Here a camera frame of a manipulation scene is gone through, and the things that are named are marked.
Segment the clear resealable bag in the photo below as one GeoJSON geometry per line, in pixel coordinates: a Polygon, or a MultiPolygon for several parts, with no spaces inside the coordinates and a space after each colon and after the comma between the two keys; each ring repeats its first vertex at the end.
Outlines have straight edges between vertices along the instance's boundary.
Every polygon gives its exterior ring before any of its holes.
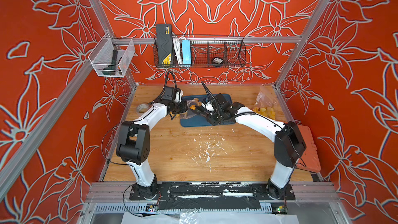
{"type": "Polygon", "coordinates": [[[276,112],[273,107],[255,107],[253,111],[266,118],[270,118],[272,120],[276,119],[276,112]]]}
{"type": "Polygon", "coordinates": [[[279,105],[278,99],[272,87],[260,86],[259,93],[256,98],[256,108],[269,108],[272,107],[274,110],[279,105]]]}

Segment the clear bag with yellow toys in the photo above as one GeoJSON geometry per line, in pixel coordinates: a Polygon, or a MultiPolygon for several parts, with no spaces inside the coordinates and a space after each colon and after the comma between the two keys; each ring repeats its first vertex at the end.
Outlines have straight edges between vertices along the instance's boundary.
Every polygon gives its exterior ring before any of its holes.
{"type": "MultiPolygon", "coordinates": [[[[192,106],[192,105],[197,105],[197,104],[194,102],[193,99],[192,99],[192,100],[188,100],[187,103],[188,103],[188,107],[190,107],[190,106],[192,106]]],[[[190,118],[192,118],[192,117],[194,117],[194,116],[196,116],[196,114],[194,114],[190,109],[188,109],[188,111],[187,111],[186,113],[180,114],[180,115],[179,115],[179,117],[180,117],[181,120],[183,120],[183,119],[190,119],[190,118]]]]}

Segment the black metal tongs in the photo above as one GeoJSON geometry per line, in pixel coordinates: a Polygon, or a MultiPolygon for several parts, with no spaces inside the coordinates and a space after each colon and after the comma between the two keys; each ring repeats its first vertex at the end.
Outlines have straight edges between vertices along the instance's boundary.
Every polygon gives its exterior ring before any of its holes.
{"type": "Polygon", "coordinates": [[[203,105],[196,105],[196,106],[197,106],[196,110],[191,110],[189,108],[194,114],[202,117],[207,117],[208,115],[212,115],[212,112],[209,111],[205,106],[203,105]]]}

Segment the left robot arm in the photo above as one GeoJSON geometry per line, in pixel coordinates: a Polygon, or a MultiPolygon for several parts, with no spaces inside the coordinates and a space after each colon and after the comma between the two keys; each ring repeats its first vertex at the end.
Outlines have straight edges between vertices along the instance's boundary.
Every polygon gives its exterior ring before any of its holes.
{"type": "Polygon", "coordinates": [[[149,103],[149,109],[139,118],[124,121],[119,126],[116,154],[131,168],[138,192],[145,199],[153,199],[158,193],[157,178],[148,162],[150,132],[166,116],[174,119],[188,110],[182,96],[183,91],[177,87],[175,74],[167,71],[162,91],[149,103]]]}

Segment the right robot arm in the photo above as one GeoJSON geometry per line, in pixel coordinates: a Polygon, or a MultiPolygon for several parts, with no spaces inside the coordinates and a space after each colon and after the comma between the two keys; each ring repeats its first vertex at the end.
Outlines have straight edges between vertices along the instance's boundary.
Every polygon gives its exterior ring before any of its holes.
{"type": "Polygon", "coordinates": [[[274,143],[276,164],[267,182],[266,192],[270,198],[278,200],[287,191],[287,185],[296,164],[302,160],[307,148],[298,125],[292,121],[283,123],[262,116],[245,105],[230,103],[219,93],[214,95],[204,82],[201,82],[208,102],[196,107],[195,112],[202,115],[211,125],[239,123],[266,136],[274,143]]]}

